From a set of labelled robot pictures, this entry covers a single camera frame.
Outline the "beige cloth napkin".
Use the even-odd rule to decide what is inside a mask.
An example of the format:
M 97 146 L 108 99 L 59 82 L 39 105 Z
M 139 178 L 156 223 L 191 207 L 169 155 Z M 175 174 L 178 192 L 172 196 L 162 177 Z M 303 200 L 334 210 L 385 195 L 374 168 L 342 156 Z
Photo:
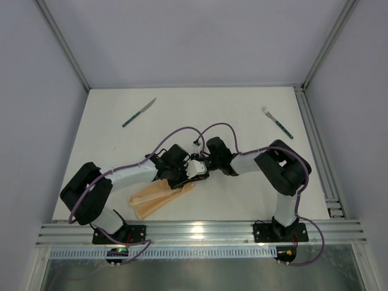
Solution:
M 166 179 L 155 181 L 150 186 L 131 195 L 129 205 L 133 208 L 137 218 L 144 220 L 170 201 L 190 192 L 194 188 L 195 184 L 193 182 L 172 189 Z

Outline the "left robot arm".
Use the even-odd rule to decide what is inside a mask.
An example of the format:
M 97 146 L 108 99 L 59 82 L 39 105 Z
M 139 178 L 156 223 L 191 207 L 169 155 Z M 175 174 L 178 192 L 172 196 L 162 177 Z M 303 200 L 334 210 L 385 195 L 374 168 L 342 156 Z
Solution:
M 132 227 L 116 211 L 106 206 L 113 192 L 151 182 L 162 183 L 170 196 L 186 190 L 195 181 L 207 179 L 213 165 L 209 153 L 189 154 L 174 144 L 163 153 L 151 153 L 137 164 L 104 170 L 87 162 L 61 190 L 60 198 L 70 211 L 71 224 L 90 225 L 95 230 L 95 244 L 113 238 L 121 243 L 134 242 Z

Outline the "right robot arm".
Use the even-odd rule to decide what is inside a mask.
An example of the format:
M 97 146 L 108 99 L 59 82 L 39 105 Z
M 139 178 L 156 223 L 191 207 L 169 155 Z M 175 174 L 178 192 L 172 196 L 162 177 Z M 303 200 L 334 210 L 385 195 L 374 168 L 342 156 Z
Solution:
M 233 153 L 215 137 L 208 140 L 207 148 L 205 156 L 191 155 L 186 167 L 188 179 L 206 179 L 215 170 L 227 176 L 261 172 L 277 192 L 270 232 L 278 241 L 290 239 L 299 223 L 300 194 L 309 182 L 310 164 L 280 139 L 265 148 Z

